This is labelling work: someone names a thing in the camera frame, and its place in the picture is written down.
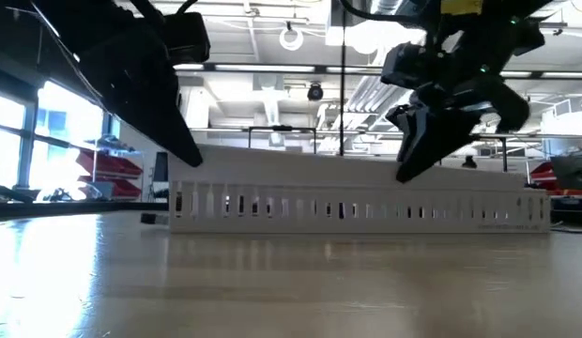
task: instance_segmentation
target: table surface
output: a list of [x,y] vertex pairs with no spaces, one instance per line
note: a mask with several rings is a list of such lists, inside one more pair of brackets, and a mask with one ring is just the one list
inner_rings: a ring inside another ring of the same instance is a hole
[[582,235],[170,236],[0,223],[0,337],[582,338]]

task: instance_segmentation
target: cable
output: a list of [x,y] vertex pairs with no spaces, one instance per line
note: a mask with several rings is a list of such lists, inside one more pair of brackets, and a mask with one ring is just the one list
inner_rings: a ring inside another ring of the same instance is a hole
[[579,8],[579,7],[578,7],[578,6],[577,6],[577,5],[574,3],[574,0],[571,0],[571,5],[573,5],[573,8],[574,8],[576,11],[578,11],[578,12],[581,12],[581,13],[582,13],[582,9],[581,9],[581,8]]
[[187,9],[189,9],[191,6],[195,5],[196,2],[197,2],[197,0],[185,1],[184,4],[180,5],[178,10],[176,11],[176,15],[184,14],[187,11]]

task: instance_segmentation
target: black cable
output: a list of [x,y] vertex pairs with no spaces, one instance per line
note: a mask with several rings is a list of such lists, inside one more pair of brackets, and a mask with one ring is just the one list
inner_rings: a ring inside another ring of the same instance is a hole
[[180,8],[178,8],[178,10],[176,11],[176,15],[184,14],[187,11],[187,9],[189,9],[191,6],[195,5],[195,3],[197,1],[198,0],[187,0],[187,1],[185,1],[185,3],[182,4],[182,5],[180,5]]

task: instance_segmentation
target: ceiling pipe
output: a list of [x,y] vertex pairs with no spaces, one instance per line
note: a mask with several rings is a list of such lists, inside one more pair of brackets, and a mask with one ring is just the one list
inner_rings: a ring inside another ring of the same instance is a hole
[[356,87],[356,89],[354,90],[354,92],[351,95],[351,98],[349,98],[349,100],[347,101],[347,110],[348,111],[352,111],[352,107],[354,107],[356,105],[356,101],[358,100],[358,98],[363,95],[364,93],[364,87],[367,85],[368,83],[368,78],[367,77],[362,77],[360,79],[360,82],[358,83],[358,86]]
[[393,85],[383,84],[378,93],[376,93],[376,95],[366,103],[366,105],[364,106],[364,111],[369,113],[373,112],[375,110],[375,107],[380,106],[381,103],[383,103],[389,97],[389,95],[393,91],[393,88],[394,88]]
[[366,79],[365,85],[364,85],[360,95],[356,97],[356,100],[350,106],[350,109],[353,112],[359,111],[361,109],[361,107],[363,107],[366,104],[365,101],[372,94],[372,92],[373,92],[373,90],[376,87],[377,82],[378,82],[378,79],[375,77],[372,77],[372,76],[365,76],[362,79]]
[[356,105],[356,111],[359,112],[364,111],[364,107],[366,106],[366,104],[373,100],[382,89],[383,85],[379,81],[374,80],[366,90],[364,98],[360,100],[360,102],[358,102],[358,104]]
[[248,26],[249,31],[250,31],[250,39],[252,41],[253,56],[255,57],[255,62],[260,63],[260,51],[257,48],[257,41],[255,39],[255,31],[253,30],[253,20],[250,17],[253,13],[252,8],[250,7],[250,0],[243,0],[243,9],[245,10],[245,14],[248,16],[247,26]]
[[387,96],[386,100],[378,107],[378,118],[372,125],[368,127],[368,130],[371,131],[377,124],[383,121],[389,109],[393,108],[397,104],[404,104],[407,102],[412,95],[412,92],[413,90],[395,86],[391,93]]
[[386,85],[381,94],[375,100],[370,102],[370,104],[366,105],[366,111],[369,113],[376,112],[381,104],[383,104],[393,93],[395,87],[395,85]]

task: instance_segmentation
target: red object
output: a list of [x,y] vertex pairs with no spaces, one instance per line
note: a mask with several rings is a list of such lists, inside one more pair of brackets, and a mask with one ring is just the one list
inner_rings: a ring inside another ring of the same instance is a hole
[[533,169],[530,173],[531,182],[537,184],[552,196],[582,196],[582,190],[562,189],[556,176],[551,161],[546,161]]
[[[92,177],[80,177],[78,180],[82,182],[91,182]],[[130,197],[137,198],[141,195],[141,189],[134,186],[123,178],[109,178],[109,177],[95,177],[96,182],[112,182],[114,189],[112,190],[112,197]]]
[[[88,172],[93,173],[93,151],[88,149],[81,150],[76,160]],[[143,169],[128,159],[118,158],[114,156],[97,154],[97,172],[96,176],[132,176],[137,178],[143,173]]]
[[[91,176],[80,177],[79,180],[82,182],[91,182],[93,180],[93,151],[82,149],[76,161],[91,174]],[[102,153],[97,154],[95,181],[114,183],[112,197],[139,197],[142,193],[141,189],[128,182],[128,179],[137,179],[142,174],[143,169],[139,168],[128,159],[109,156]]]

